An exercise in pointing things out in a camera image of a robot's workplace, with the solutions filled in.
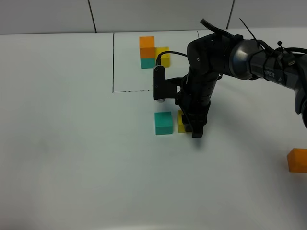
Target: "wooden block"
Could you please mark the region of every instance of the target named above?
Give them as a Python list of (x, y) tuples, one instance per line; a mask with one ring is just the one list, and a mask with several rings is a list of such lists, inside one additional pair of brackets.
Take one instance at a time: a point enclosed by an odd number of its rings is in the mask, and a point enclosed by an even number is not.
[(154, 122), (156, 135), (173, 133), (173, 119), (171, 112), (154, 113)]
[(141, 58), (155, 58), (154, 37), (140, 37)]
[(290, 172), (307, 173), (307, 149), (292, 149), (287, 159)]
[(185, 133), (186, 130), (184, 129), (184, 124), (182, 123), (182, 110), (178, 111), (178, 133)]
[[(157, 59), (158, 55), (164, 51), (169, 51), (168, 47), (156, 47), (155, 48), (155, 59)], [(170, 67), (170, 54), (163, 54), (161, 56), (161, 65), (165, 68)]]
[(151, 69), (155, 67), (154, 58), (141, 58), (141, 69)]

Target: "block tower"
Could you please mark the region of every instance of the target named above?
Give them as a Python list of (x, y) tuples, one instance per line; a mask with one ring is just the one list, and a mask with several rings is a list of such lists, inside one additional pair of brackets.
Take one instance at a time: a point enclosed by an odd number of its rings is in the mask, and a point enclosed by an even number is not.
[(154, 37), (140, 37), (141, 68), (155, 67)]
[[(151, 69), (155, 67), (155, 61), (160, 53), (169, 51), (168, 47), (154, 47), (154, 37), (140, 37), (141, 68)], [(170, 54), (163, 54), (161, 65), (170, 67)]]

